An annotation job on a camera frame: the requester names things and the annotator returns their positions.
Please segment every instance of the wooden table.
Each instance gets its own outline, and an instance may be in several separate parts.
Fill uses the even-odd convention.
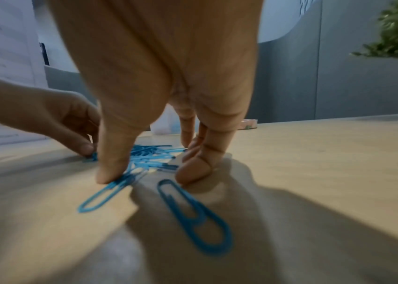
[[[398,284],[398,116],[262,124],[228,152],[188,187],[233,231],[232,251],[209,257],[156,191],[171,174],[79,214],[102,188],[96,164],[52,141],[0,147],[0,284]]]

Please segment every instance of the clear plastic container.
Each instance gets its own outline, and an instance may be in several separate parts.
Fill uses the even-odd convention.
[[[199,120],[195,118],[195,131],[199,129]],[[151,132],[155,135],[180,133],[180,119],[174,108],[167,104],[163,114],[151,124]]]

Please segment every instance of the gray fabric panel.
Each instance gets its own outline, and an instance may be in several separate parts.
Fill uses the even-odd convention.
[[[286,36],[259,45],[247,118],[260,123],[314,119],[321,2]]]
[[[90,102],[96,104],[96,99],[91,95],[79,73],[63,71],[48,66],[45,66],[44,70],[46,71],[49,88],[81,93]]]
[[[379,38],[376,19],[390,0],[324,0],[316,118],[398,113],[398,60],[350,52]]]

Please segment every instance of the pile of paper clips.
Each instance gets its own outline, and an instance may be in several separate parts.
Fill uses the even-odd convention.
[[[126,186],[132,185],[134,182],[142,178],[151,168],[155,168],[162,171],[175,171],[177,170],[177,165],[171,165],[166,162],[160,162],[160,160],[175,159],[173,153],[179,153],[186,151],[185,148],[175,148],[166,149],[167,147],[172,147],[171,145],[156,145],[156,146],[143,146],[134,145],[131,151],[130,163],[127,170],[123,173],[121,177],[115,181],[109,183],[106,187],[99,190],[97,193],[88,198],[84,203],[78,207],[79,213],[86,213],[94,211],[110,199],[112,199],[118,192],[124,189]],[[94,153],[88,161],[97,161],[97,154]],[[195,218],[186,217],[176,201],[171,195],[165,194],[161,189],[162,186],[171,185],[173,186],[189,205],[196,212]],[[107,191],[112,190],[108,196],[106,196],[102,201],[98,202],[96,205],[87,207],[90,203],[95,201],[101,195]],[[213,211],[208,209],[205,205],[197,201],[192,195],[187,191],[182,189],[178,184],[172,180],[165,179],[158,183],[157,190],[160,193],[162,199],[165,201],[173,215],[177,218],[180,225],[183,227],[184,231],[192,242],[204,253],[210,255],[222,255],[230,250],[232,247],[232,233],[229,226],[223,221],[218,215]],[[209,244],[204,242],[197,234],[194,232],[194,228],[203,225],[207,218],[214,221],[219,227],[221,227],[224,238],[220,244]]]

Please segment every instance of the hand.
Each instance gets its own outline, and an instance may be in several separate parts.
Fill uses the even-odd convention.
[[[0,80],[0,124],[51,137],[89,156],[95,151],[99,113],[82,95]]]
[[[136,137],[171,104],[189,146],[176,179],[222,159],[253,91],[262,0],[51,0],[77,67],[101,102],[97,182],[126,169]],[[194,119],[201,121],[193,142]]]

